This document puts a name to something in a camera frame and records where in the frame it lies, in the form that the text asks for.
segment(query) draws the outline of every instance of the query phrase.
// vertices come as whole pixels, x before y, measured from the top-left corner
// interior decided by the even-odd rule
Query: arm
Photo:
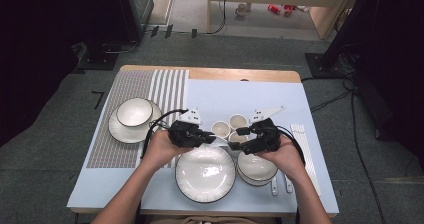
[[[92,223],[131,223],[153,174],[173,157],[190,150],[173,145],[167,131],[155,132],[140,165]]]
[[[299,153],[289,138],[281,135],[280,148],[276,152],[257,153],[257,156],[273,162],[293,182],[302,224],[331,223]]]

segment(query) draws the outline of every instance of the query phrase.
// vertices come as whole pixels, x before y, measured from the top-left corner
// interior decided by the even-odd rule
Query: white holder
[[[263,121],[267,118],[270,118],[271,116],[279,113],[280,111],[286,109],[285,106],[277,107],[277,108],[271,108],[271,109],[264,109],[264,110],[255,110],[255,114],[249,119],[250,123],[256,123]]]
[[[202,118],[200,117],[199,110],[196,108],[188,110],[186,113],[180,115],[178,120],[181,122],[191,123],[191,124],[202,124]]]

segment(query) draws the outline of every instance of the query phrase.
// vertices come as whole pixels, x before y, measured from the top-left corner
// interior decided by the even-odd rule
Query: saucer
[[[118,141],[124,143],[137,143],[143,141],[146,138],[147,132],[150,128],[150,122],[161,117],[162,112],[159,107],[152,101],[149,101],[152,105],[152,115],[143,124],[138,126],[125,126],[117,118],[116,113],[118,108],[113,110],[109,118],[109,132]]]
[[[195,202],[208,203],[223,198],[236,176],[231,156],[220,147],[200,146],[178,159],[175,178],[181,192]]]

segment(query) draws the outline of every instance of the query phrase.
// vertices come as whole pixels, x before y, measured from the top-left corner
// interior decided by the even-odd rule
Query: gray floor
[[[168,0],[154,0],[155,3],[167,3]],[[225,27],[218,35],[266,37],[297,40],[320,40],[308,12],[293,11],[292,15],[285,17],[270,12],[266,4],[252,4],[251,11],[244,18],[237,17],[235,10],[239,3],[225,3]],[[171,13],[164,25],[159,25],[161,30],[166,30],[167,25],[173,25],[174,31],[189,32],[197,29],[199,33],[208,32],[207,26],[207,0],[173,0]],[[224,3],[211,3],[209,32],[218,30],[223,22]],[[331,33],[326,41],[331,41],[336,33]]]
[[[66,208],[100,116],[122,65],[176,65],[310,72],[305,52],[324,52],[324,41],[284,40],[173,33],[145,36],[132,52],[121,54],[114,71],[70,74],[46,104],[36,123],[0,149],[0,223],[72,223]],[[304,82],[311,107],[344,92],[341,80]],[[353,99],[359,149],[380,200],[386,223],[424,220],[423,172],[417,158],[396,142],[374,138],[361,98]],[[353,139],[350,97],[313,113],[340,213],[334,223],[381,223],[370,184]],[[80,215],[90,221],[92,215]],[[293,219],[284,219],[293,223]]]

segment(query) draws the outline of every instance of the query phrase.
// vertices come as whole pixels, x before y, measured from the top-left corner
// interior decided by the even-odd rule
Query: wooden table edge
[[[295,71],[230,69],[210,67],[177,67],[177,66],[142,66],[124,65],[121,71],[130,70],[189,70],[189,79],[228,80],[228,81],[262,81],[300,83],[300,75]]]

